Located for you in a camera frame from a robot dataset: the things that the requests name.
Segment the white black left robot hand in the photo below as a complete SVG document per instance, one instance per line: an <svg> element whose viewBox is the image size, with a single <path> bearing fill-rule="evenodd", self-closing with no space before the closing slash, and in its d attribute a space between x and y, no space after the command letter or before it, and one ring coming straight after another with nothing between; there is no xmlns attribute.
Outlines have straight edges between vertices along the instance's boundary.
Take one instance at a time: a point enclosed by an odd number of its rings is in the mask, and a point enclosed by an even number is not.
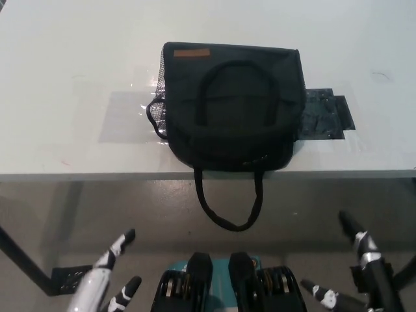
<svg viewBox="0 0 416 312"><path fill-rule="evenodd" d="M140 276L133 276L105 305L102 302L110 285L116 259L125 252L135 237L133 228L120 235L92 265L73 294L68 311L125 311L142 283Z"/></svg>

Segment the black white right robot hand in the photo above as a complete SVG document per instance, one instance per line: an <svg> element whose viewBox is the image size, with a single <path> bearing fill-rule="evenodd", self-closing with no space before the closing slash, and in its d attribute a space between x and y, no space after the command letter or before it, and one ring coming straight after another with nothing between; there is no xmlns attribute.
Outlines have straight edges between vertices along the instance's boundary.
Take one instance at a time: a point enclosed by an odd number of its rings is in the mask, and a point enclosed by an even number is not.
<svg viewBox="0 0 416 312"><path fill-rule="evenodd" d="M348 212L339 212L344 234L357 253L353 277L369 296L367 303L303 279L301 286L328 311L403 311L391 271L371 234Z"/></svg>

